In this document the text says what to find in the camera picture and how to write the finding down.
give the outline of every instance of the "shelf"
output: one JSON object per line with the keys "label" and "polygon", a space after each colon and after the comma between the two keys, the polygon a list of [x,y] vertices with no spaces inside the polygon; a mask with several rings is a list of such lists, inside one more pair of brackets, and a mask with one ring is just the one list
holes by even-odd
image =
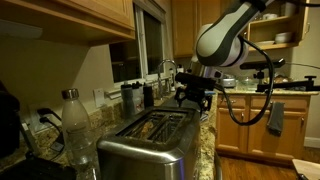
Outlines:
{"label": "shelf", "polygon": [[297,15],[295,15],[295,16],[281,16],[275,19],[270,19],[270,20],[253,21],[250,23],[250,28],[275,25],[279,23],[289,22],[297,18],[298,18]]}
{"label": "shelf", "polygon": [[[272,45],[259,46],[259,47],[263,50],[267,50],[267,49],[289,48],[289,47],[295,47],[298,45],[299,43],[281,43],[281,44],[272,44]],[[249,51],[255,51],[255,49],[252,47],[249,47]]]}

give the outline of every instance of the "window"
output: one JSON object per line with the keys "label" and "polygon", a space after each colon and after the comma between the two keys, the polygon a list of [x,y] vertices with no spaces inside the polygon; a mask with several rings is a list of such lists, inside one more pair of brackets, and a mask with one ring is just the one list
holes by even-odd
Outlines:
{"label": "window", "polygon": [[136,39],[109,45],[115,83],[157,74],[164,59],[164,23],[138,5],[134,5],[134,14]]}

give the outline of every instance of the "dish towel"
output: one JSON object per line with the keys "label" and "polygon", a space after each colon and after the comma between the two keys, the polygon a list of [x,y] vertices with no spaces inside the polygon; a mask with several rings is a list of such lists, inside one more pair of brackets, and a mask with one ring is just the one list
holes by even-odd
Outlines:
{"label": "dish towel", "polygon": [[284,103],[273,102],[267,129],[270,134],[280,137],[283,128],[283,108]]}

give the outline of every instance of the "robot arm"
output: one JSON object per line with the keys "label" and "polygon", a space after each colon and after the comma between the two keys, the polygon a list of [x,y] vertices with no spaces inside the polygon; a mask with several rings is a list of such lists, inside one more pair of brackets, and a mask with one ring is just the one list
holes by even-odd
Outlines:
{"label": "robot arm", "polygon": [[242,63],[247,44],[238,38],[241,31],[273,0],[237,1],[211,26],[198,34],[195,54],[205,66],[232,66]]}

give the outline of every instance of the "wooden floor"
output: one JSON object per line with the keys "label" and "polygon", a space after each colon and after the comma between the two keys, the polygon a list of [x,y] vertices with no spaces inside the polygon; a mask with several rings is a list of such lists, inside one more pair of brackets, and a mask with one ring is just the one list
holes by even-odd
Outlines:
{"label": "wooden floor", "polygon": [[[320,149],[305,148],[303,160],[320,163]],[[224,180],[295,180],[294,168],[221,157]]]}

